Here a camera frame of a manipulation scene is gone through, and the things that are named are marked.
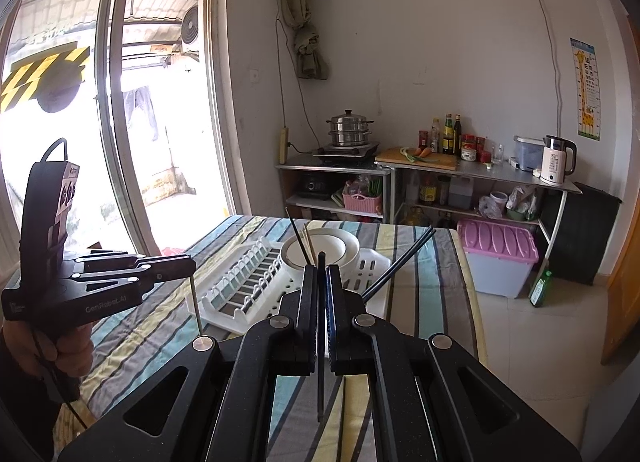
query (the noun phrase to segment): beige curtain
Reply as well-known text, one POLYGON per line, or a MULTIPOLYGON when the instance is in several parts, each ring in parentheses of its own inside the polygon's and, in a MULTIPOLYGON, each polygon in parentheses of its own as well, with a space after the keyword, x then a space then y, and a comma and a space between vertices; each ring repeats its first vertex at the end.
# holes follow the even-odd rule
POLYGON ((299 78, 326 80, 329 69, 318 51, 319 35, 309 22, 311 12, 306 0, 281 0, 282 17, 296 31, 296 73, 299 78))

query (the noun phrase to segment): metal screw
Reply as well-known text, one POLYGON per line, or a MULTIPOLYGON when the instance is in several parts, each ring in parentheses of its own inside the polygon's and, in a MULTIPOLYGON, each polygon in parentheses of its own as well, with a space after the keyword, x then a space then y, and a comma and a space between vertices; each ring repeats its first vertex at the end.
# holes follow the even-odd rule
POLYGON ((213 346, 213 340, 208 336, 198 336, 193 340, 191 346, 198 352, 206 352, 213 346))
POLYGON ((373 327, 376 323, 376 318, 370 314, 360 314, 356 316, 355 322, 359 327, 373 327))
POLYGON ((437 336, 433 337, 433 339, 431 340, 431 344, 433 344, 434 347, 440 350, 447 350, 451 348, 453 341, 449 336, 438 334, 437 336))
POLYGON ((291 323, 291 320, 287 316, 283 316, 282 314, 278 314, 277 316, 273 316, 269 320, 269 325, 273 328, 287 328, 291 323))

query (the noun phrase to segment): plastic basket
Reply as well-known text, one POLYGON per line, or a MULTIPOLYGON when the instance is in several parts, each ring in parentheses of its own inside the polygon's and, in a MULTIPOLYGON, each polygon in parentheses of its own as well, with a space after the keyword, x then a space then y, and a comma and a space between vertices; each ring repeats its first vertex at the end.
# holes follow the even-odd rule
POLYGON ((364 195, 349 195, 343 193, 344 208, 361 213, 374 213, 382 215, 382 195, 377 197, 365 197, 364 195))

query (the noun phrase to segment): kettle handle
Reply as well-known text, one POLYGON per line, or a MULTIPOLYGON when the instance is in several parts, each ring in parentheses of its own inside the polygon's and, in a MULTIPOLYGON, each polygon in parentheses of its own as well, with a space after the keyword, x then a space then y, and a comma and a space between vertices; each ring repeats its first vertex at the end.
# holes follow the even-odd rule
POLYGON ((570 148, 573 153, 572 153, 572 161, 571 161, 571 169, 569 169, 569 171, 564 171, 565 175, 571 175, 574 171, 575 171, 575 160, 576 160, 576 155, 578 153, 578 150, 575 147, 575 143, 572 141, 567 141, 566 142, 566 147, 570 148))

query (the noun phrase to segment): stove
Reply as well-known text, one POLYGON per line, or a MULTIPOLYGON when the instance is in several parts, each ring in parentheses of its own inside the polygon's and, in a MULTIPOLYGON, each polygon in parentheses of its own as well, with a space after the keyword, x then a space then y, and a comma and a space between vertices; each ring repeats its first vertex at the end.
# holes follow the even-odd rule
POLYGON ((364 159, 373 155, 379 144, 380 143, 374 141, 360 147, 334 147, 333 145, 326 145, 313 152, 313 155, 321 159, 334 161, 337 159, 364 159))

